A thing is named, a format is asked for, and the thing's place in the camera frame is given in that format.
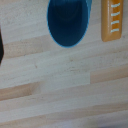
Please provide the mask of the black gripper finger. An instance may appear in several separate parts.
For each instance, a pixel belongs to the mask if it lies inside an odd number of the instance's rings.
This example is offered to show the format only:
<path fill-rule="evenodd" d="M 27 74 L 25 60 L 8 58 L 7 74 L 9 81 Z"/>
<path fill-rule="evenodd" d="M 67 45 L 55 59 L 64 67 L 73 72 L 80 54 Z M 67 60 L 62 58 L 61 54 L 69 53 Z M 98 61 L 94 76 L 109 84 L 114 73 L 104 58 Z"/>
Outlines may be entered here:
<path fill-rule="evenodd" d="M 2 34 L 0 31 L 0 64 L 2 62 L 3 56 L 4 56 L 4 46 L 3 46 Z"/>

